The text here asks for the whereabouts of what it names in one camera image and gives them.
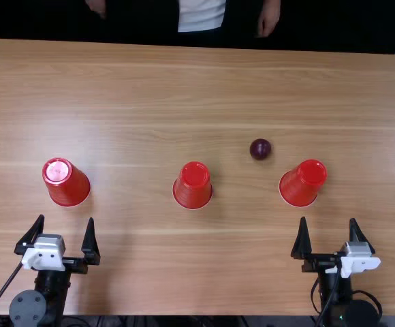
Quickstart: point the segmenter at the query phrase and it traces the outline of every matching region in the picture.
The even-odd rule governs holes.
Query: cup bottom
[[[52,198],[52,196],[50,196],[50,193],[49,193],[49,197],[50,197],[50,199],[52,200],[52,201],[54,201],[56,204],[58,204],[59,206],[63,206],[63,207],[65,207],[65,208],[73,208],[73,207],[75,207],[75,206],[79,206],[80,204],[82,204],[85,200],[87,200],[87,198],[89,197],[89,195],[90,195],[90,193],[91,193],[91,184],[90,184],[90,180],[89,179],[87,179],[88,181],[89,181],[89,187],[90,187],[90,189],[89,189],[89,192],[87,193],[87,196],[83,199],[83,201],[81,201],[81,202],[79,202],[79,203],[77,203],[77,204],[74,204],[73,206],[66,206],[65,204],[61,204],[61,203],[58,203],[57,201],[55,201],[53,198]]]
[[[289,172],[286,172],[286,173],[281,177],[281,179],[279,180],[278,190],[279,190],[279,195],[282,197],[282,200],[284,200],[285,203],[289,204],[290,206],[294,206],[295,208],[305,208],[305,207],[307,207],[307,206],[312,205],[312,204],[315,202],[315,199],[317,199],[317,196],[315,196],[315,198],[314,198],[313,201],[311,201],[311,202],[308,203],[308,204],[305,204],[304,206],[296,206],[296,205],[294,205],[294,204],[291,204],[286,198],[283,197],[283,195],[282,195],[282,193],[281,193],[281,181],[282,181],[282,179],[284,178],[284,176],[285,176],[286,174],[288,174],[288,173],[289,173]]]
[[[205,204],[204,204],[203,206],[200,206],[199,208],[187,208],[186,206],[183,206],[183,205],[178,201],[178,199],[176,198],[175,192],[174,192],[175,185],[176,185],[176,181],[173,183],[173,187],[172,187],[172,195],[173,195],[173,198],[175,199],[175,201],[176,201],[177,204],[179,204],[179,205],[182,206],[183,208],[186,208],[187,210],[199,210],[199,209],[202,209],[202,208],[204,208],[204,207],[210,202],[210,200],[211,200],[211,198],[212,198],[212,185],[211,185],[211,194],[210,194],[210,198],[208,199],[207,202],[205,202]]]

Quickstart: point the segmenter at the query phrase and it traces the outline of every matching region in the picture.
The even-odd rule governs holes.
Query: white shirt
[[[178,32],[216,29],[222,25],[226,0],[179,0]]]

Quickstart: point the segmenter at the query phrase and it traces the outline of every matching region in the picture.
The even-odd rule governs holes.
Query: upside-down red cup
[[[53,158],[44,164],[43,180],[50,198],[60,206],[76,206],[90,194],[87,176],[63,158]]]
[[[184,208],[199,209],[212,195],[210,171],[198,161],[187,163],[173,184],[173,196]]]
[[[292,206],[309,206],[325,183],[328,173],[320,161],[310,159],[286,172],[279,181],[279,193]]]

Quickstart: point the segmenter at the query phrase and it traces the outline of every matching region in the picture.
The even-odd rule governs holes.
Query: hand
[[[86,4],[90,7],[92,12],[97,13],[102,19],[106,17],[106,0],[86,0]]]
[[[268,37],[276,27],[281,14],[281,0],[264,0],[258,18],[258,37]]]

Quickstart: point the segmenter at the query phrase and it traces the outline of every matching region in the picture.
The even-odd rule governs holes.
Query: person
[[[281,11],[281,0],[85,1],[101,18],[114,22],[110,26],[117,33],[136,43],[151,35],[152,40],[175,35],[179,45],[198,46],[217,45],[229,37],[268,37]]]

